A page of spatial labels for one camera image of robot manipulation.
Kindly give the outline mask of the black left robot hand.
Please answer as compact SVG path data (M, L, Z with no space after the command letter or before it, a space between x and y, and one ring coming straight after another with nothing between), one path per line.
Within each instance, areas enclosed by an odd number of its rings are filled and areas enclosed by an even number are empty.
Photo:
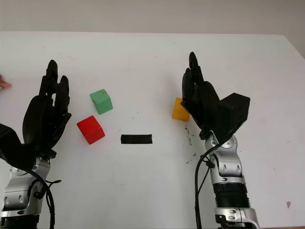
M39 94L30 101L23 119L22 134L27 149L37 155L56 157L52 148L71 118L69 103L69 80L64 75L58 82L58 65L50 60L41 80Z

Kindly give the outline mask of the person's bare hand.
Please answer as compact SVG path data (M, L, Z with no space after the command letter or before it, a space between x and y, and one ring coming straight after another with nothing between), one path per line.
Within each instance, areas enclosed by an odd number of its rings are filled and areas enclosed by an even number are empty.
M4 77L0 74L0 89L8 89L11 88L11 84L5 81Z

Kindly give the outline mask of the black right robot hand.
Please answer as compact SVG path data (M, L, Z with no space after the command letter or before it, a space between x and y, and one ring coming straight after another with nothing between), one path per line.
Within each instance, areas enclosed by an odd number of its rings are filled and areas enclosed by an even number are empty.
M225 135L216 128L217 106L220 99L213 85L203 79L194 52L189 54L189 67L183 75L182 96L181 105L200 128L200 138L204 140L213 133L218 142L223 142Z

